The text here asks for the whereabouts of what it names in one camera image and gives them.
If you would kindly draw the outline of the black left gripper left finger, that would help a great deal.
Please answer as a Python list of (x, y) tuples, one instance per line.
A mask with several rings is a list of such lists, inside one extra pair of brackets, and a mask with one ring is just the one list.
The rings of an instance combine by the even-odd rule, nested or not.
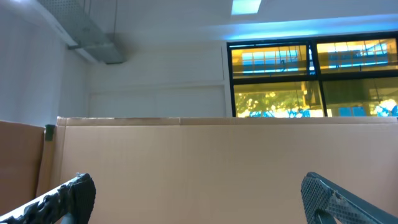
[(46, 194), (2, 215), (1, 223), (88, 224), (95, 197), (96, 188), (91, 176), (78, 174)]

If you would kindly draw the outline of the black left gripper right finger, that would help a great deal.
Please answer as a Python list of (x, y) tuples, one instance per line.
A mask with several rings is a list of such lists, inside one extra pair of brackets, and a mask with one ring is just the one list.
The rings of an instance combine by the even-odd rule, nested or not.
[(310, 224), (390, 224), (397, 217), (381, 210), (315, 172), (301, 183), (305, 217)]

